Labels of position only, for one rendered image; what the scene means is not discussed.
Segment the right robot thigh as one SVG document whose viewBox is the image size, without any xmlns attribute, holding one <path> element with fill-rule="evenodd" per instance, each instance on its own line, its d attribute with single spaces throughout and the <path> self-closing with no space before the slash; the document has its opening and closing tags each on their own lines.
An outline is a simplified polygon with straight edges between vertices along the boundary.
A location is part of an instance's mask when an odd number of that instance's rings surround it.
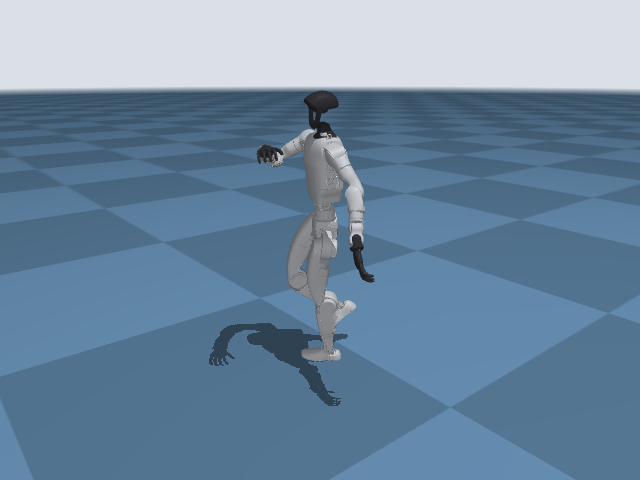
<svg viewBox="0 0 640 480">
<path fill-rule="evenodd" d="M 300 267 L 308 257 L 313 239 L 316 239 L 312 230 L 313 214 L 311 212 L 296 231 L 288 252 L 287 277 L 290 285 L 297 289 L 307 284 L 307 273 Z"/>
</svg>

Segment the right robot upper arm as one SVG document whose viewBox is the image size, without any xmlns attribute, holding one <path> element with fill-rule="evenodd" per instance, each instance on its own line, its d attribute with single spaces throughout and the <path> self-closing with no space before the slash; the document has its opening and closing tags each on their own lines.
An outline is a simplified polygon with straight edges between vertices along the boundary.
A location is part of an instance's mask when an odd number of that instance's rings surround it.
<svg viewBox="0 0 640 480">
<path fill-rule="evenodd" d="M 273 164 L 270 164 L 270 166 L 273 168 L 279 167 L 284 163 L 283 160 L 304 151 L 304 144 L 305 144 L 306 137 L 312 132 L 315 132 L 315 131 L 311 129 L 304 130 L 298 137 L 296 137 L 292 141 L 285 144 L 281 148 L 281 150 L 283 151 L 283 155 L 280 155 L 279 152 L 276 152 L 278 161 L 275 161 Z"/>
</svg>

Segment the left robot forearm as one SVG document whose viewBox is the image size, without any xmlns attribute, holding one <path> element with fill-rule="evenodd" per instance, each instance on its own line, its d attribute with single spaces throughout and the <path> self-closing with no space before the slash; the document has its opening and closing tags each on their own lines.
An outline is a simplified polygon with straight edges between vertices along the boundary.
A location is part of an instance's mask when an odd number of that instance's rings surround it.
<svg viewBox="0 0 640 480">
<path fill-rule="evenodd" d="M 364 212 L 365 207 L 363 205 L 363 199 L 359 188 L 352 186 L 346 191 L 346 198 L 348 202 L 349 212 L 349 244 L 352 247 L 352 236 L 358 234 L 361 236 L 362 244 L 364 237 L 362 235 L 364 231 Z"/>
</svg>

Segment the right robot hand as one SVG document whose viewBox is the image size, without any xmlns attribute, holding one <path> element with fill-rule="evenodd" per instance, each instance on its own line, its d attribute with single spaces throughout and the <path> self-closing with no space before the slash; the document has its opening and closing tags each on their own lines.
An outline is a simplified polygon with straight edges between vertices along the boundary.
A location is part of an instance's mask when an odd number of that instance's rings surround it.
<svg viewBox="0 0 640 480">
<path fill-rule="evenodd" d="M 260 147 L 260 149 L 257 151 L 257 159 L 258 159 L 258 163 L 260 164 L 260 156 L 263 158 L 264 163 L 266 163 L 266 158 L 269 157 L 269 161 L 272 163 L 272 157 L 273 154 L 275 156 L 275 160 L 278 161 L 278 157 L 277 157 L 277 153 L 279 152 L 280 155 L 283 155 L 283 151 L 281 149 L 278 148 L 274 148 L 271 147 L 270 145 L 263 145 Z"/>
</svg>

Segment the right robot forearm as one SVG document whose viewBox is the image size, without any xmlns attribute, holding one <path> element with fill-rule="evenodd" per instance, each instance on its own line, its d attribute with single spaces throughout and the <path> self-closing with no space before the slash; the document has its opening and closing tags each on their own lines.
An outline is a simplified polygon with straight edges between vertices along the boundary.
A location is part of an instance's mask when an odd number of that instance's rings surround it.
<svg viewBox="0 0 640 480">
<path fill-rule="evenodd" d="M 268 145 L 269 145 L 269 144 L 268 144 Z M 260 146 L 260 147 L 261 147 L 261 146 Z M 274 156 L 274 154 L 273 154 L 273 156 L 271 156 L 271 157 L 272 157 L 272 163 L 269 161 L 269 157 L 268 157 L 268 158 L 266 158 L 266 163 L 267 163 L 267 164 L 273 164 L 273 163 L 276 161 L 276 160 L 275 160 L 275 156 Z M 260 156 L 260 159 L 261 159 L 261 160 L 263 160 L 263 158 L 262 158 L 261 156 Z M 264 160 L 263 160 L 263 161 L 264 161 Z"/>
</svg>

